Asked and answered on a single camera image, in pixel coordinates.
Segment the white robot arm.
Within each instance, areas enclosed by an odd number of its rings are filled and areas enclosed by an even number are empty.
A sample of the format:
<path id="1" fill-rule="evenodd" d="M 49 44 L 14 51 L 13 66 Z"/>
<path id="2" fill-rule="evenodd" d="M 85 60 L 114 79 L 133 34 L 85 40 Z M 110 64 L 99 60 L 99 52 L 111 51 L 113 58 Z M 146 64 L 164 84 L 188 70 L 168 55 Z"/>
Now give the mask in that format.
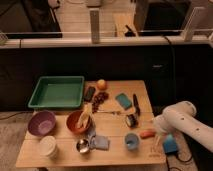
<path id="1" fill-rule="evenodd" d="M 213 153 L 213 128 L 195 119 L 196 107 L 189 101 L 181 101 L 165 107 L 153 118 L 153 126 L 158 134 L 181 131 Z"/>

